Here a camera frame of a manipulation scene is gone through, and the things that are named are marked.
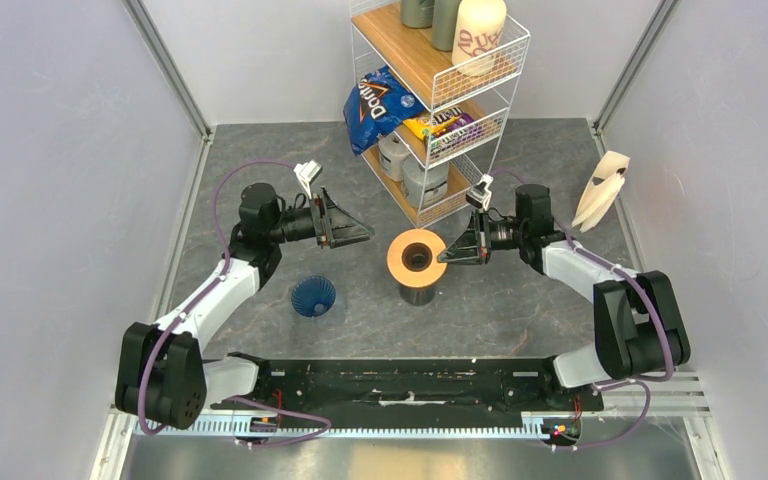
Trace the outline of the wooden ring dripper stand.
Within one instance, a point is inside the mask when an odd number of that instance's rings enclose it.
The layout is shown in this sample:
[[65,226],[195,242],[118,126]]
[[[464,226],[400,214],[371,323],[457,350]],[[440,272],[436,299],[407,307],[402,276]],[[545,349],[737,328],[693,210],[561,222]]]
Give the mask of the wooden ring dripper stand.
[[443,239],[426,229],[411,229],[398,235],[387,251],[387,267],[400,285],[421,289],[439,281],[447,265],[437,257],[445,249]]

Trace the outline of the dark glass carafe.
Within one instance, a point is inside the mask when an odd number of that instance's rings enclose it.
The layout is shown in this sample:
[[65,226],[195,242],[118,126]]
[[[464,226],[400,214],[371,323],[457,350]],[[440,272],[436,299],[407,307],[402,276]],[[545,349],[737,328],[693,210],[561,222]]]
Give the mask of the dark glass carafe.
[[[431,249],[424,243],[415,242],[408,245],[402,253],[402,265],[411,273],[419,273],[427,270],[432,264],[433,255]],[[413,306],[422,306],[429,303],[434,295],[434,283],[423,287],[400,284],[399,293],[403,300]]]

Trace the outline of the blue ribbed coffee dripper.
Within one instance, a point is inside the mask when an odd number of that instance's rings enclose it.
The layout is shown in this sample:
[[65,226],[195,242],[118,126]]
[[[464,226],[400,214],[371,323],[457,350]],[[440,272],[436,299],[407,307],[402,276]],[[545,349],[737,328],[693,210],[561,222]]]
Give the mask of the blue ribbed coffee dripper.
[[299,281],[291,293],[291,305],[301,316],[314,318],[327,313],[336,301],[336,289],[327,278],[309,276]]

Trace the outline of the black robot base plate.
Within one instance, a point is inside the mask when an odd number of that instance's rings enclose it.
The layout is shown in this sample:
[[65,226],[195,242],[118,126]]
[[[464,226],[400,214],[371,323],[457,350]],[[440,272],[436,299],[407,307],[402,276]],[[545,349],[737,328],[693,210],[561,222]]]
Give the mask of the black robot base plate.
[[302,413],[286,428],[516,427],[524,412],[600,412],[587,387],[561,387],[540,358],[264,360],[248,399]]

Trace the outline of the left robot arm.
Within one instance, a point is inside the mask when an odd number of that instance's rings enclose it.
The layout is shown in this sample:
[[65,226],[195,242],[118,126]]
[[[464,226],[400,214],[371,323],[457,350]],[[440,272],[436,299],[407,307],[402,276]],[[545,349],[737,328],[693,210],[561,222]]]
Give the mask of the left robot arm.
[[122,338],[114,403],[141,429],[187,429],[208,406],[238,397],[250,408],[274,393],[257,360],[230,355],[204,361],[207,343],[271,279],[285,243],[312,239],[324,248],[368,241],[371,226],[337,205],[326,190],[287,206],[268,183],[243,189],[239,221],[211,275],[182,304],[152,323],[133,323]]

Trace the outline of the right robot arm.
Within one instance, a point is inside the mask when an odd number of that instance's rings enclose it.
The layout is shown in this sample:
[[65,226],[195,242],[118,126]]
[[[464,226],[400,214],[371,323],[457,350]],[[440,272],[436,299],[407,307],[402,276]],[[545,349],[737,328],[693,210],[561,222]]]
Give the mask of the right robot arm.
[[477,206],[465,231],[437,259],[486,264],[492,253],[507,250],[593,307],[592,343],[556,356],[553,372],[537,382],[539,400],[548,408],[564,408],[576,398],[577,387],[666,382],[688,362],[690,342],[669,277],[611,263],[558,229],[547,187],[518,186],[512,215],[492,215]]

